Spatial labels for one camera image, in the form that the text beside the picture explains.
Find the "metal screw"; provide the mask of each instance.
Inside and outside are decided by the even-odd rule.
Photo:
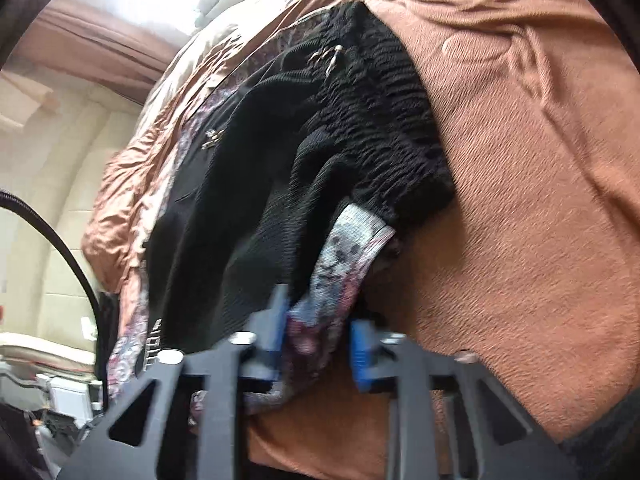
[[[472,365],[480,361],[480,356],[472,350],[461,350],[453,355],[453,358],[463,365]]]
[[[156,359],[165,365],[177,365],[182,362],[184,354],[179,350],[165,349],[158,352]]]
[[[229,336],[229,342],[234,345],[251,345],[255,343],[255,339],[253,332],[236,332]]]
[[[387,334],[385,338],[381,339],[380,342],[385,345],[399,345],[405,337],[405,334],[391,332]]]

